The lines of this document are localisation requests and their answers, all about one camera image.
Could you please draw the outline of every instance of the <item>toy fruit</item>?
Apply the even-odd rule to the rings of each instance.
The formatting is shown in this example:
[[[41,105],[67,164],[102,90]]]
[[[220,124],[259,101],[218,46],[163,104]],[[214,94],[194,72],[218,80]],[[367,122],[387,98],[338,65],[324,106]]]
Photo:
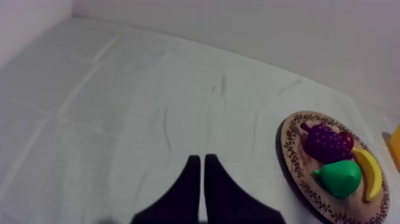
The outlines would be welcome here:
[[[345,142],[346,148],[348,150],[352,150],[354,147],[354,139],[353,136],[349,132],[339,132],[339,135],[342,137],[342,140]]]
[[[308,132],[304,151],[317,161],[334,163],[353,158],[352,147],[349,147],[354,144],[354,142],[351,143],[353,141],[351,134],[347,132],[336,133],[324,123],[313,127],[308,127],[306,123],[302,123],[300,127]]]
[[[313,174],[322,181],[330,194],[340,199],[352,194],[361,182],[360,168],[352,160],[327,164]]]
[[[392,136],[390,137],[390,146],[393,149],[395,161],[397,161],[397,165],[400,165],[400,125],[397,126],[396,130],[393,132]]]
[[[367,179],[365,199],[371,201],[379,193],[382,187],[382,172],[376,159],[367,150],[353,148],[352,152]]]

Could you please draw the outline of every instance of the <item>toy banana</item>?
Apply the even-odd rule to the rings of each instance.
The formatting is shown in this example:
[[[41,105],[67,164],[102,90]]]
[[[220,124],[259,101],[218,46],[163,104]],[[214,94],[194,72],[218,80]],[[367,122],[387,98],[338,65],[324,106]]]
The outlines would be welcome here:
[[[365,199],[371,201],[382,187],[382,172],[376,159],[367,150],[353,148],[352,153],[365,173],[364,178],[367,179]]]

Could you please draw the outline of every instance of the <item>grape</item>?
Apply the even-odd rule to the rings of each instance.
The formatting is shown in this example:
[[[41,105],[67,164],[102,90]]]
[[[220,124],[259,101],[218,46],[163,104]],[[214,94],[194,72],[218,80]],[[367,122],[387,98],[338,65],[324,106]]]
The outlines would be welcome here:
[[[308,132],[304,151],[317,161],[334,163],[340,160],[350,160],[353,157],[351,150],[354,141],[351,137],[348,138],[350,133],[336,133],[324,123],[313,127],[302,123],[300,127]]]

